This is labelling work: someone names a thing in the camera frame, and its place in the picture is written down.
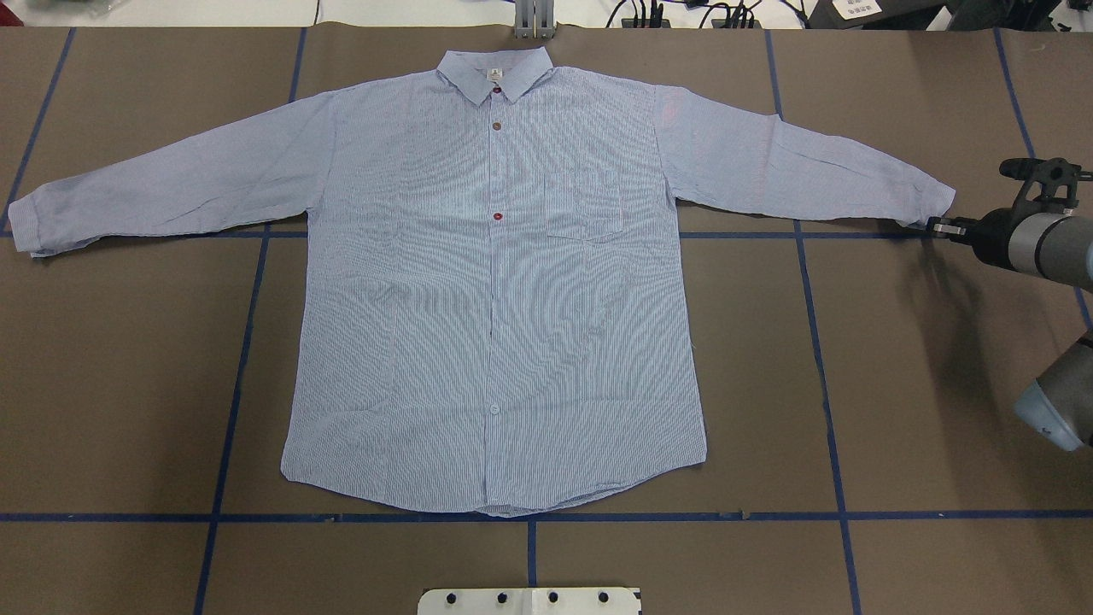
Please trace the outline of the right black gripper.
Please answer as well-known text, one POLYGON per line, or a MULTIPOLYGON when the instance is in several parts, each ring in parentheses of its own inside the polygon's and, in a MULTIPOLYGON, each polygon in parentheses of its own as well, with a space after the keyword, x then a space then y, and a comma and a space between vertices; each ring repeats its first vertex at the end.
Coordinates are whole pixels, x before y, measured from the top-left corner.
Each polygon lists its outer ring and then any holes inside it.
POLYGON ((971 246, 977 257, 1008 257, 1012 214, 987 214, 969 225, 960 218, 929 218, 926 230, 932 238, 971 246))

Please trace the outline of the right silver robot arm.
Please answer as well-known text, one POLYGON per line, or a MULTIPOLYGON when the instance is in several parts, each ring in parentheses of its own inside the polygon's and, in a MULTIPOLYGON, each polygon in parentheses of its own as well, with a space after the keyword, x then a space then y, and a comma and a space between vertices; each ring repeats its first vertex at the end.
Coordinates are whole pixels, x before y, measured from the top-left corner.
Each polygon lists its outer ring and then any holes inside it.
MULTIPOLYGON (((1090 289, 1092 230, 1081 215, 1035 213, 1019 218, 999 209, 984 218, 932 217, 936 237, 969 246, 984 264, 1078 289, 1090 289)), ((1057 448, 1090 447, 1092 431, 1092 343, 1078 338, 1014 403, 1014 413, 1057 448)))

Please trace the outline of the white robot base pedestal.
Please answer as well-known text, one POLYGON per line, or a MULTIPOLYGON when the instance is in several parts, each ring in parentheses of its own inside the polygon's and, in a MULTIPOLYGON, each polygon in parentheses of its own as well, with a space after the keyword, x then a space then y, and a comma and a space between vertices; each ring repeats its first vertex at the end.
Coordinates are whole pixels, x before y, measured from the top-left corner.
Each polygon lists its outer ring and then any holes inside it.
POLYGON ((418 614, 643 614, 640 589, 545 587, 434 589, 418 614))

